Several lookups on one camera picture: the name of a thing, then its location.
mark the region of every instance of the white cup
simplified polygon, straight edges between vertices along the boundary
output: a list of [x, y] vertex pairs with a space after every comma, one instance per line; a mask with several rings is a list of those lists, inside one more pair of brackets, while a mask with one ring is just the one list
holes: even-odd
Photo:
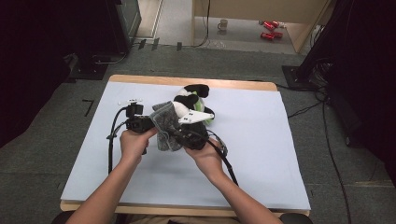
[[228, 24], [227, 20], [221, 19], [220, 23], [218, 24], [218, 29], [221, 30], [221, 31], [226, 31], [227, 30], [227, 24]]

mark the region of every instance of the wire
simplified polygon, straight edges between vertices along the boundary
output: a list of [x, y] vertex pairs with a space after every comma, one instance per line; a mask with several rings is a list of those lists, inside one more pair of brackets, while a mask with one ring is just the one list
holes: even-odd
[[[209, 40], [209, 15], [210, 15], [210, 0], [209, 3], [207, 5], [207, 12], [206, 12], [206, 23], [203, 17], [203, 22], [204, 22], [204, 27], [206, 28], [206, 35], [204, 37], [204, 40], [201, 42], [201, 44], [199, 45], [194, 45], [194, 46], [183, 46], [183, 48], [200, 48], [202, 45], [204, 45], [206, 43], [206, 41]], [[163, 45], [163, 44], [158, 44], [157, 46], [162, 46], [162, 47], [174, 47], [175, 45]]]
[[337, 173], [338, 181], [339, 181], [339, 183], [341, 185], [341, 190], [343, 191], [344, 201], [346, 202], [347, 223], [351, 224], [352, 223], [352, 219], [351, 219], [351, 216], [350, 216], [349, 203], [348, 203], [348, 200], [347, 200], [346, 189], [344, 187], [344, 182], [343, 182], [341, 174], [340, 174], [340, 172], [338, 170], [337, 164], [335, 163], [334, 156], [332, 154], [332, 148], [330, 147], [329, 132], [327, 130], [327, 122], [326, 122], [325, 104], [326, 103], [323, 102], [322, 115], [323, 115], [323, 123], [324, 123], [324, 132], [326, 134], [327, 147], [329, 149], [329, 154], [330, 154], [330, 157], [332, 159], [332, 166], [334, 167], [334, 170]]
[[317, 91], [318, 89], [320, 89], [321, 87], [317, 87], [315, 89], [300, 89], [300, 88], [291, 88], [291, 87], [286, 87], [286, 86], [282, 86], [280, 84], [275, 84], [277, 87], [282, 88], [282, 89], [286, 89], [286, 90], [290, 90], [290, 91]]
[[295, 117], [295, 116], [297, 116], [297, 115], [301, 115], [301, 114], [303, 114], [303, 113], [306, 113], [308, 110], [314, 108], [314, 107], [317, 106], [317, 105], [320, 105], [321, 103], [322, 103], [322, 102], [318, 102], [318, 103], [316, 103], [316, 104], [314, 104], [314, 105], [311, 105], [311, 106], [306, 107], [306, 108], [304, 108], [304, 109], [298, 110], [298, 111], [294, 112], [294, 114], [289, 115], [289, 116], [288, 116], [288, 119], [291, 119], [291, 118], [293, 118], [293, 117]]
[[374, 170], [373, 170], [372, 174], [370, 175], [369, 181], [372, 181], [373, 178], [374, 178], [374, 174], [375, 174], [375, 171], [376, 171], [376, 166], [377, 166], [377, 164], [378, 164], [378, 162], [375, 161]]
[[324, 25], [321, 25], [321, 26], [319, 27], [317, 33], [315, 34], [315, 37], [313, 38], [313, 42], [314, 42], [313, 44], [312, 44], [312, 34], [313, 34], [313, 32], [311, 33], [311, 36], [310, 36], [310, 38], [309, 38], [309, 46], [310, 46], [311, 48], [312, 48], [313, 45], [315, 45], [315, 43], [317, 42], [317, 39], [318, 39], [318, 37], [321, 35], [321, 33], [322, 33], [324, 27], [325, 27]]
[[344, 45], [347, 43], [347, 30], [349, 28], [350, 15], [352, 14], [352, 8], [353, 8], [354, 4], [355, 4], [355, 0], [353, 0], [352, 4], [350, 5], [349, 14], [348, 14], [347, 20], [346, 20], [346, 36], [344, 37]]
[[200, 137], [201, 139], [205, 140], [210, 146], [212, 146], [216, 152], [219, 154], [219, 156], [221, 157], [221, 159], [224, 161], [225, 165], [227, 166], [227, 170], [228, 173], [230, 174], [231, 179], [233, 180], [233, 182], [235, 183], [235, 185], [238, 185], [238, 181], [236, 180], [235, 174], [233, 173], [233, 167], [231, 166], [231, 164], [228, 162], [227, 158], [225, 157], [225, 155], [221, 152], [221, 149], [218, 148], [215, 144], [213, 144], [208, 138], [200, 135], [199, 133], [190, 131], [190, 130], [184, 130], [184, 132], [186, 133], [192, 133], [197, 135], [198, 137]]
[[126, 55], [127, 55], [127, 53], [124, 53], [123, 55], [122, 55], [122, 58], [120, 58], [119, 60], [116, 60], [116, 61], [114, 61], [114, 62], [108, 62], [108, 63], [98, 63], [98, 62], [95, 62], [96, 64], [114, 64], [114, 63], [119, 63], [120, 61], [122, 61], [125, 57], [126, 57]]
[[110, 174], [111, 171], [113, 170], [113, 140], [116, 137], [115, 135], [115, 126], [116, 126], [116, 122], [117, 122], [117, 118], [119, 117], [119, 114], [123, 111], [126, 110], [126, 107], [121, 108], [117, 114], [116, 117], [113, 120], [113, 124], [111, 125], [111, 131], [110, 131], [110, 135], [107, 137], [107, 139], [109, 140], [108, 142], [108, 173]]

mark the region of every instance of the forearm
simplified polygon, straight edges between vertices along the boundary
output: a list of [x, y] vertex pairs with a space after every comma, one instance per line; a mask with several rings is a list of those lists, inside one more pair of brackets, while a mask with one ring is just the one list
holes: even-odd
[[282, 223], [268, 208], [236, 186], [226, 174], [212, 176], [209, 180], [224, 195], [242, 223]]
[[120, 161], [67, 223], [109, 223], [136, 165], [136, 162]]

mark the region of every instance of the white tabletop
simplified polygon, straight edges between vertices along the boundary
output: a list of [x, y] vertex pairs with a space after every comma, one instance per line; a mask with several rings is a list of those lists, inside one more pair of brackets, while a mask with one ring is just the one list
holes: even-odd
[[[61, 199], [85, 201], [106, 178], [106, 137], [120, 109], [118, 101], [143, 99], [143, 114], [149, 115], [153, 105], [172, 101], [181, 88], [108, 82]], [[240, 187], [269, 208], [310, 210], [280, 93], [211, 88], [204, 100], [216, 113], [207, 129], [226, 143], [227, 158]], [[121, 113], [117, 123], [125, 120]], [[156, 144], [152, 137], [148, 154], [134, 172], [121, 203], [230, 207], [184, 149], [163, 152]], [[117, 164], [118, 138], [113, 153]]]

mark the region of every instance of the gray carpet floor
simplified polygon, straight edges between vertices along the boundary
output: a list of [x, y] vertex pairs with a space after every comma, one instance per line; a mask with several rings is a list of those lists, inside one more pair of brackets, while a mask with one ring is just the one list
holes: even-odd
[[[30, 128], [0, 149], [0, 223], [50, 223], [108, 78], [114, 74], [263, 80], [286, 85], [281, 65], [301, 55], [149, 46], [107, 68], [102, 81], [64, 83]], [[279, 89], [288, 114], [317, 102], [312, 92]], [[90, 113], [85, 116], [94, 100]], [[324, 106], [335, 163], [352, 223], [395, 223], [396, 190], [384, 165], [365, 148], [345, 145], [333, 109]], [[321, 105], [289, 120], [314, 223], [347, 223], [346, 202], [326, 144]]]

